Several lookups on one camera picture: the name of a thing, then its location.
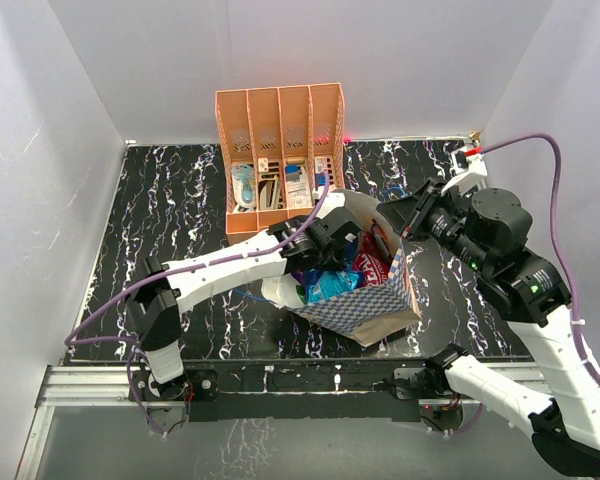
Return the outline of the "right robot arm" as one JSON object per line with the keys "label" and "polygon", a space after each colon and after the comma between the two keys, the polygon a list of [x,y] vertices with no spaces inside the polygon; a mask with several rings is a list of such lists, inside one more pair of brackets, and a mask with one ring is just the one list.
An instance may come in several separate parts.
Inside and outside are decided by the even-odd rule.
{"label": "right robot arm", "polygon": [[475,273],[478,291],[523,341],[549,391],[524,387],[455,344],[418,373],[394,377],[395,388],[469,396],[522,431],[558,473],[600,478],[600,384],[588,370],[592,360],[577,351],[570,291],[526,246],[532,217],[519,198],[498,188],[463,197],[429,179],[377,210],[404,239],[433,239]]}

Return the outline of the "pink red snack packet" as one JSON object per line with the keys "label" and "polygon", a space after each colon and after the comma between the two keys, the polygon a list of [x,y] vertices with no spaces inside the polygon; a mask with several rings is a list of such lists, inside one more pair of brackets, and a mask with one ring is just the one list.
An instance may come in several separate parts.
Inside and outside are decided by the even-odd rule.
{"label": "pink red snack packet", "polygon": [[363,276],[362,285],[368,287],[385,283],[392,262],[393,255],[385,239],[370,232],[364,233],[353,261],[353,269]]}

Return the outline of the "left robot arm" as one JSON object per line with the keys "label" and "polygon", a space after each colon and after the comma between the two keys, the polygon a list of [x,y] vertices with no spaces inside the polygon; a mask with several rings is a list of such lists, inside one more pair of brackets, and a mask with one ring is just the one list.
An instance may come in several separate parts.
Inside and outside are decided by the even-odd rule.
{"label": "left robot arm", "polygon": [[340,269],[347,245],[361,229],[346,206],[345,191],[337,189],[310,214],[283,220],[240,243],[194,259],[147,259],[147,276],[123,297],[149,370],[145,386],[161,400],[179,399],[192,389],[179,350],[184,313],[253,281]]}

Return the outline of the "blue snack packet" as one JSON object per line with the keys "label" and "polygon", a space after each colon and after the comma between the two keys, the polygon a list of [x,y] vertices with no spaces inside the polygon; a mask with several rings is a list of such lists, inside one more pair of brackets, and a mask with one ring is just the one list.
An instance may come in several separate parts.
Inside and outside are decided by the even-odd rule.
{"label": "blue snack packet", "polygon": [[312,269],[304,272],[300,280],[308,303],[318,303],[352,292],[361,287],[363,283],[363,274],[354,270],[323,271]]}

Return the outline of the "blue checkered paper bag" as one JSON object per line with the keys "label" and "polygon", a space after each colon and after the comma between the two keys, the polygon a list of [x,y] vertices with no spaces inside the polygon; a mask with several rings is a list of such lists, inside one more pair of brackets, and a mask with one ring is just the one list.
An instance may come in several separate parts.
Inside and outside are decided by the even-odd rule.
{"label": "blue checkered paper bag", "polygon": [[361,237],[370,232],[382,236],[393,255],[388,280],[382,285],[362,285],[352,292],[318,303],[308,303],[300,284],[304,272],[293,272],[263,279],[261,297],[277,308],[286,309],[367,347],[417,323],[421,314],[413,293],[408,254],[400,237],[377,211],[380,202],[360,192],[337,190],[345,194],[345,205],[362,227],[358,240],[346,252],[344,270],[354,270],[353,261]]}

